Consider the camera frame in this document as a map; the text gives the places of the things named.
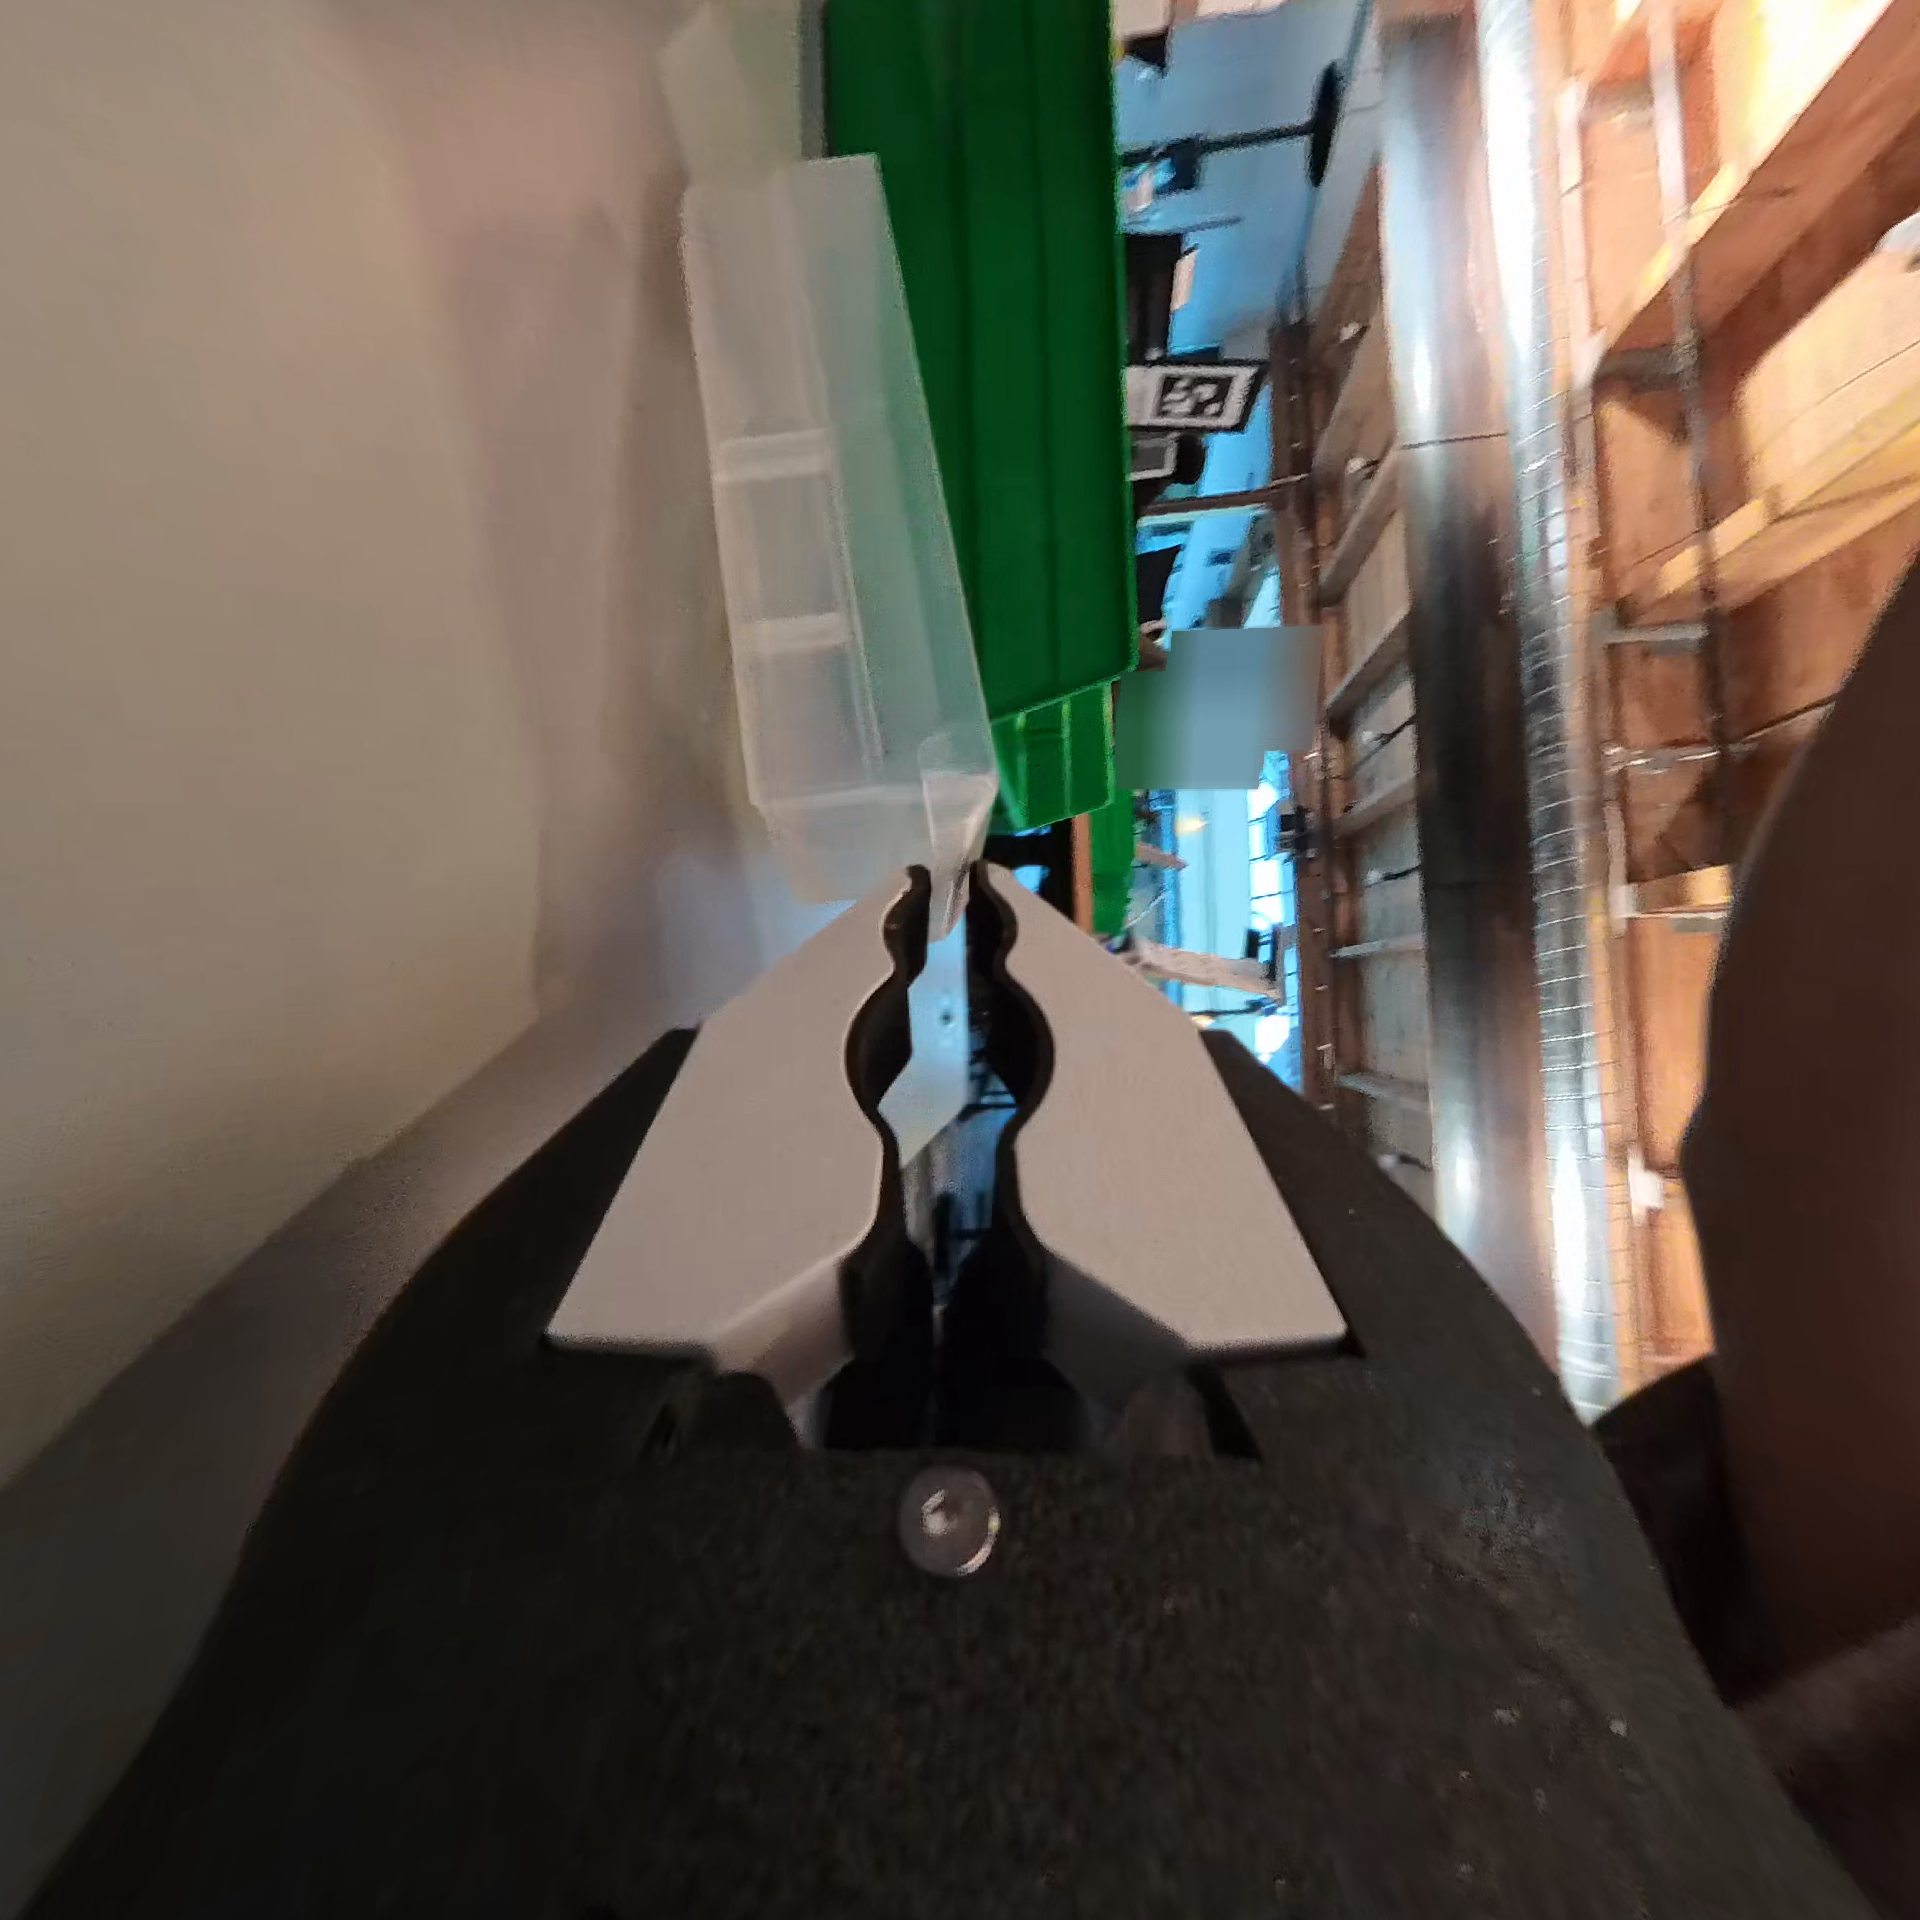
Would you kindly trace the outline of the green storage bin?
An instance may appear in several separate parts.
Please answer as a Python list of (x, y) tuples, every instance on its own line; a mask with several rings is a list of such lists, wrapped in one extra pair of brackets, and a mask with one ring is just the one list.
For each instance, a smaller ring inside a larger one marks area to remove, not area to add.
[(1115, 805), (1138, 666), (1110, 8), (831, 3), (829, 153), (877, 162), (1000, 792), (999, 837)]

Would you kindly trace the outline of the silver metal duct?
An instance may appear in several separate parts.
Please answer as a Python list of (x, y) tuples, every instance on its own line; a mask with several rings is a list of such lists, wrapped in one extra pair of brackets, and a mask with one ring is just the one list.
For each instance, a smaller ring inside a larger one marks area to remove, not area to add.
[(1627, 1391), (1598, 792), (1537, 4), (1381, 4), (1439, 1217), (1585, 1420)]

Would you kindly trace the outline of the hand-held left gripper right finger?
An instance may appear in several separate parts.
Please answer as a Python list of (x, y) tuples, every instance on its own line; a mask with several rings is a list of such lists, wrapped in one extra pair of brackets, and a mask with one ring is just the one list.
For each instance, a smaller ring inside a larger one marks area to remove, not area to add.
[(1342, 1357), (1348, 1318), (1193, 1020), (996, 864), (966, 931), (1011, 1108), (942, 1312), (942, 1443), (1095, 1449), (1140, 1395)]

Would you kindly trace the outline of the wooden shelf rack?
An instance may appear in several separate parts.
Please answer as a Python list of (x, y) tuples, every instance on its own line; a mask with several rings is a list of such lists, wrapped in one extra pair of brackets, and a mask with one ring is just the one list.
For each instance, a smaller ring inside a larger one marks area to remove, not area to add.
[(1591, 513), (1618, 1157), (1675, 1207), (1709, 973), (1834, 703), (1786, 615), (1916, 515), (1919, 6), (1561, 4), (1556, 191)]

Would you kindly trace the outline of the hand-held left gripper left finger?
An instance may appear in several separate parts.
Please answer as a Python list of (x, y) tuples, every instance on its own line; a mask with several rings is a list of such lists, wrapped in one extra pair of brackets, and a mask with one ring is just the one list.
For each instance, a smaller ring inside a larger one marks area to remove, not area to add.
[(549, 1342), (758, 1381), (831, 1449), (922, 1440), (937, 1288), (902, 1177), (940, 1133), (912, 1065), (935, 921), (907, 869), (701, 1026)]

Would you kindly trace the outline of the printed marker tag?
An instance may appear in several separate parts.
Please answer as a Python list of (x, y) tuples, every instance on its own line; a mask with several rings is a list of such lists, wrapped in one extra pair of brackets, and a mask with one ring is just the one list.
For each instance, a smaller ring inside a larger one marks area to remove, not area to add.
[(1247, 430), (1268, 382), (1263, 359), (1152, 359), (1125, 368), (1129, 430), (1235, 436)]

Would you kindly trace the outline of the clear plastic drawer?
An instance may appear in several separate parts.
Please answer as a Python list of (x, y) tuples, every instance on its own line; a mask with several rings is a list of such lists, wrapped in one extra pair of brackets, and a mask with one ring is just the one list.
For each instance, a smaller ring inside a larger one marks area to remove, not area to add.
[(940, 948), (1000, 780), (879, 160), (693, 182), (682, 264), (746, 795), (800, 901), (924, 869)]

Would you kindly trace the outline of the black floor lamp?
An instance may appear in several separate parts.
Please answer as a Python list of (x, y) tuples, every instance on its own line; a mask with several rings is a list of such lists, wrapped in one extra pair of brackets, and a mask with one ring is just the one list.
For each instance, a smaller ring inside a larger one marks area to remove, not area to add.
[(1177, 196), (1197, 191), (1214, 159), (1266, 153), (1282, 147), (1304, 147), (1309, 187), (1323, 188), (1332, 164), (1332, 144), (1344, 102), (1346, 80), (1342, 66), (1330, 62), (1316, 79), (1306, 121), (1125, 149), (1116, 155), (1116, 166), (1129, 181), (1147, 181), (1157, 196)]

